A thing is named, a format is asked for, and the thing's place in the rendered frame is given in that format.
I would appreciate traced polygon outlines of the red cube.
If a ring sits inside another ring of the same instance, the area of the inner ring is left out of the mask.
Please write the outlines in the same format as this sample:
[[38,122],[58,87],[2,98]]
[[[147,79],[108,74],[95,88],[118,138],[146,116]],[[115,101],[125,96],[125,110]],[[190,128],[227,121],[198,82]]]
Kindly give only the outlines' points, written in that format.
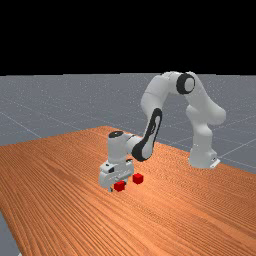
[[122,191],[125,189],[126,183],[124,181],[116,182],[114,184],[114,189],[118,192]]
[[141,184],[144,181],[144,176],[137,173],[133,175],[132,180],[135,184]]

